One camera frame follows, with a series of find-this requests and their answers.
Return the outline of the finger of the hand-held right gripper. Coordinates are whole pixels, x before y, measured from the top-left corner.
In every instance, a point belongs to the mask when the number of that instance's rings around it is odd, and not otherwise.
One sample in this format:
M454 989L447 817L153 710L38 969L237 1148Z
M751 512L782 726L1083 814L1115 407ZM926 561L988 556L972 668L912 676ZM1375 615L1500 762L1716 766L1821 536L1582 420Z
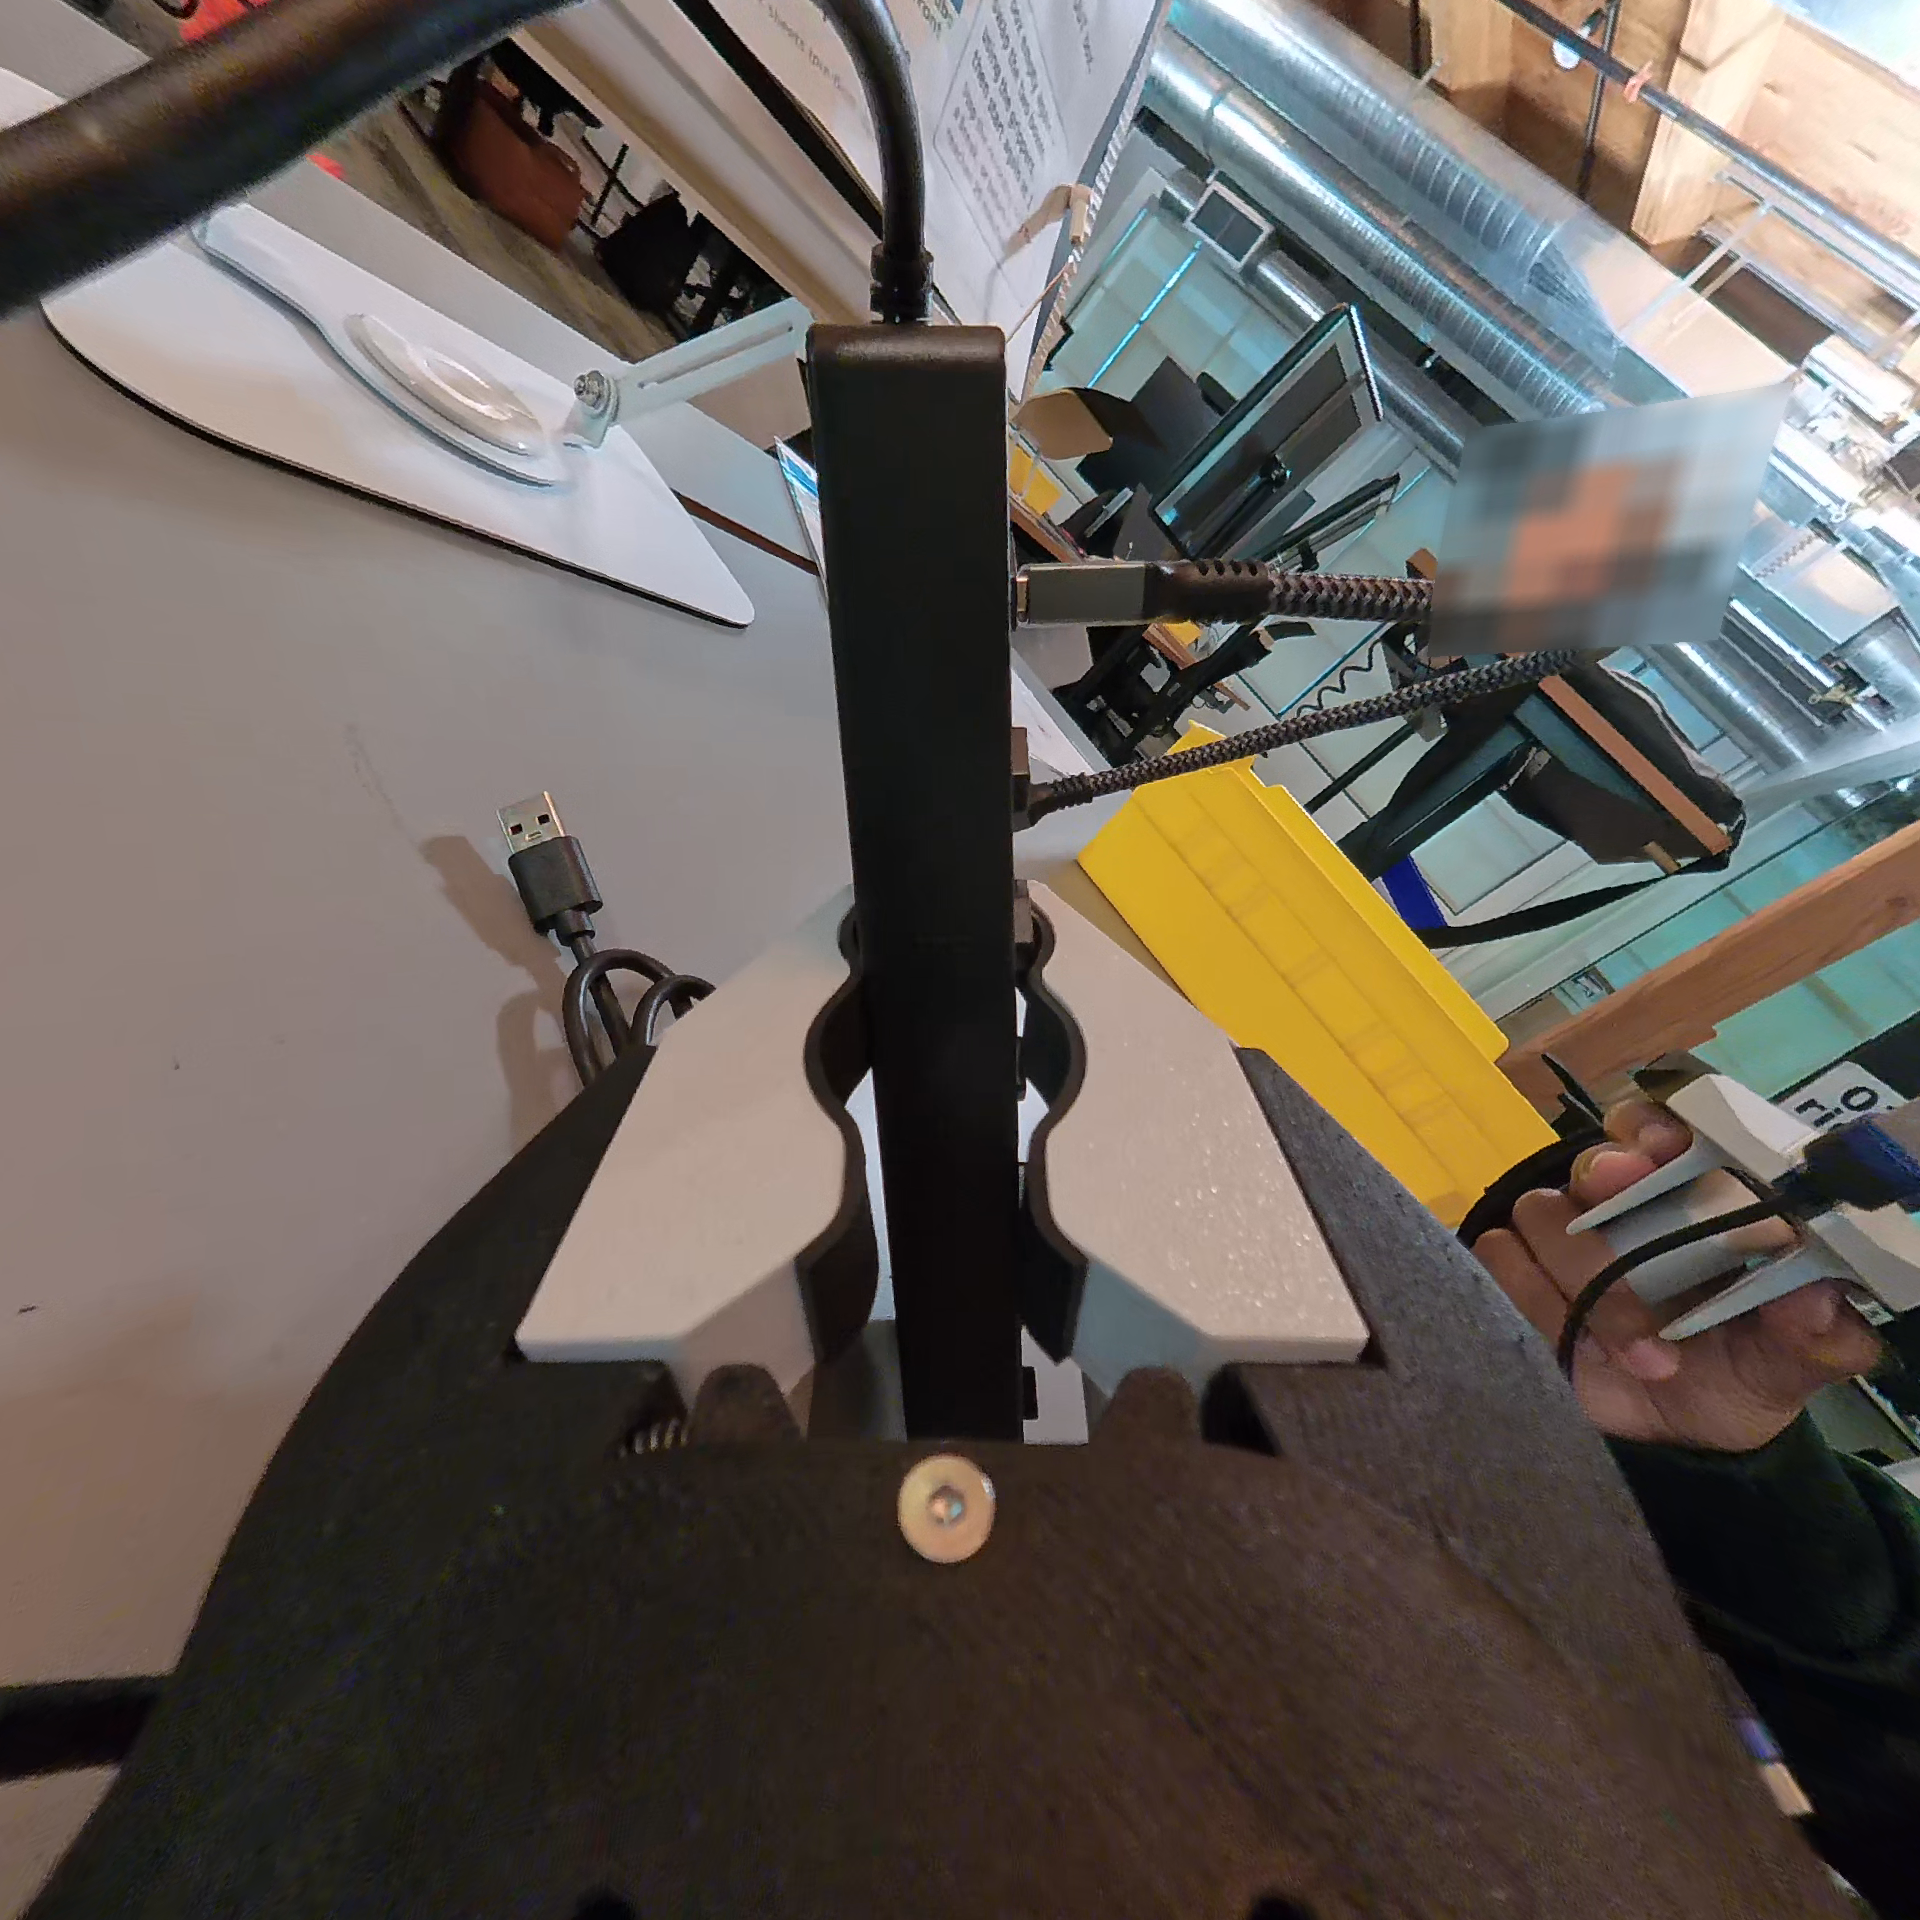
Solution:
M1579 1213L1570 1222L1575 1238L1594 1240L1659 1240L1673 1233L1701 1233L1734 1240L1771 1233L1787 1222L1775 1213L1752 1213L1779 1197L1779 1186L1740 1166L1716 1166L1687 1153L1620 1195Z
M1704 1336L1819 1279L1878 1293L1870 1216L1829 1213L1797 1229L1779 1246L1760 1246L1755 1238L1734 1240L1734 1233L1673 1233L1626 1255L1626 1290L1664 1316L1667 1343Z

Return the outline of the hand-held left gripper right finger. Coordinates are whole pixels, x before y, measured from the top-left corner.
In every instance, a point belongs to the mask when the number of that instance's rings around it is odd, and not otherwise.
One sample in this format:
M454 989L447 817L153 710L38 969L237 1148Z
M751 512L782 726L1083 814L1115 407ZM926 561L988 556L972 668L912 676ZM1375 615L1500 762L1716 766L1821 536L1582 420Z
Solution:
M1236 1047L1052 887L1029 887L1020 1313L1099 1393L1351 1365L1369 1322Z

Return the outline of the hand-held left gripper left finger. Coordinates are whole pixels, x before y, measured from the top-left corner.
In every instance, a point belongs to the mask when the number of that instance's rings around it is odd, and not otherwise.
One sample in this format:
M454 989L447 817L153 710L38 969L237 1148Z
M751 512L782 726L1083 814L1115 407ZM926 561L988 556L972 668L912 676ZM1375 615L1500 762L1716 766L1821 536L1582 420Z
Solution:
M655 1363L681 1404L761 1368L817 1419L880 1290L851 898L658 1039L517 1329L524 1363Z

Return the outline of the yellow plastic bin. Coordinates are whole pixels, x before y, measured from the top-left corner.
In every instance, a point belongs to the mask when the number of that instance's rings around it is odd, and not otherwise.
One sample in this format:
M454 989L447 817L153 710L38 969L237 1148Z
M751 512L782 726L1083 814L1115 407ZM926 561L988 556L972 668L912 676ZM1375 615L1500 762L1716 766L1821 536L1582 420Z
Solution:
M1284 1068L1444 1226L1550 1146L1500 1068L1500 1024L1252 764L1134 791L1077 865L1203 1014Z

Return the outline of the black multi-port USB hub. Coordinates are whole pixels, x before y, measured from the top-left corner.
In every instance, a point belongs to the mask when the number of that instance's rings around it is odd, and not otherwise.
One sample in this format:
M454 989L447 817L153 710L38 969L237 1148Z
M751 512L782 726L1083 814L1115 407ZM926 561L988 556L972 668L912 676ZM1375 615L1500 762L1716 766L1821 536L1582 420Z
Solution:
M278 4L2 133L2 312L120 266L556 4ZM877 133L873 322L805 339L905 1432L1014 1444L1014 826L1001 334L933 325L884 4L823 4Z

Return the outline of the person's right forearm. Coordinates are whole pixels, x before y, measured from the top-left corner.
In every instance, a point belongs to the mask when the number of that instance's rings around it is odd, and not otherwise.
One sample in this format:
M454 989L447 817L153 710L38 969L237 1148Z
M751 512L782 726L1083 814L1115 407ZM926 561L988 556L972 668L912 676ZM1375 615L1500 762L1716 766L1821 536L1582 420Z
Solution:
M1691 1624L1878 1916L1918 1916L1918 1502L1799 1418L1752 1454L1613 1441Z

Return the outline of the grey desk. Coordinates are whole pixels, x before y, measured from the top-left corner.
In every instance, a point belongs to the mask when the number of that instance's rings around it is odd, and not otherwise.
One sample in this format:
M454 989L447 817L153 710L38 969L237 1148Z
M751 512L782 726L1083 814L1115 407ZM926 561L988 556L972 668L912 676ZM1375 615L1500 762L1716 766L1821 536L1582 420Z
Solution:
M482 814L732 973L847 879L830 622L766 454L646 450L748 626L226 450L2 325L7 1676L177 1665L25 1916L1121 1916L1075 1708L893 1631L743 1737L658 1676L854 1449L632 1454L517 1325L632 1095L568 1104Z

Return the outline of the person's right hand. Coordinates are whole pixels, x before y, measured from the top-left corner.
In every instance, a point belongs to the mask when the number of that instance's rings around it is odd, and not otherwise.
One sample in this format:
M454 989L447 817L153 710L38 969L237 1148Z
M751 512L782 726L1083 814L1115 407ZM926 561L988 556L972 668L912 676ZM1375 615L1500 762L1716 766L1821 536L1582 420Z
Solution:
M1606 1146L1588 1148L1568 1190L1526 1193L1509 1229L1475 1240L1475 1262L1509 1303L1557 1350L1568 1308L1610 1263L1570 1226L1678 1159L1691 1134L1667 1109L1629 1096L1606 1112ZM1810 1284L1716 1329L1667 1343L1667 1308L1615 1284L1590 1313L1570 1389L1588 1418L1622 1444L1693 1454L1755 1454L1787 1432L1811 1398L1870 1376L1882 1336L1835 1284Z

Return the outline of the black backpack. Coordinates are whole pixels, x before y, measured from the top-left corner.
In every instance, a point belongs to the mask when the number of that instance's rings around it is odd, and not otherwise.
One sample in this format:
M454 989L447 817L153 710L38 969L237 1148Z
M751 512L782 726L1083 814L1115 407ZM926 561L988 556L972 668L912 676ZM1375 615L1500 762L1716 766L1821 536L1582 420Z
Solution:
M1575 666L1502 693L1494 716L1526 740L1520 772L1502 800L1597 865L1716 872L1740 847L1740 796L1626 674Z

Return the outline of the computer monitor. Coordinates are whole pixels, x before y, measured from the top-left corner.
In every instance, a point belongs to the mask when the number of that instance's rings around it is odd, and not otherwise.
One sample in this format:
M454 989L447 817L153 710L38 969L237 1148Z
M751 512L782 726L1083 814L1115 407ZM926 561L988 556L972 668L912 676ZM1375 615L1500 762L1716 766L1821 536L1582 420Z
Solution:
M1321 312L1172 467L1152 504L1177 559L1269 561L1328 467L1384 420L1361 312Z

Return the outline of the printed instruction sheet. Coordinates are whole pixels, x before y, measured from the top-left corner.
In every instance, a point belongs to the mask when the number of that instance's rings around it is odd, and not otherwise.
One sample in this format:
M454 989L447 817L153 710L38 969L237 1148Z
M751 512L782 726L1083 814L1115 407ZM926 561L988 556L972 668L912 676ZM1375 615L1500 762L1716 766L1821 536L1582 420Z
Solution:
M933 312L996 325L1022 399L1090 241L1167 4L889 4L923 143ZM857 321L877 204L875 114L823 4L713 4L715 50L761 110L798 210L748 233L820 321Z

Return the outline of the silver ventilation duct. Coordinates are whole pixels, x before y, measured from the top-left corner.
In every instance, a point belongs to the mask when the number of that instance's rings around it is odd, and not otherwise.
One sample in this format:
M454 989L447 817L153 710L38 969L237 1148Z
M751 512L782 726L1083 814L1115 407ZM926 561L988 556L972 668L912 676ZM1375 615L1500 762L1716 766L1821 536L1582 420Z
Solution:
M1206 157L1212 176L1245 191L1278 235L1303 244L1505 410L1550 419L1622 404L1582 354L1427 238L1186 35L1155 41L1142 109Z

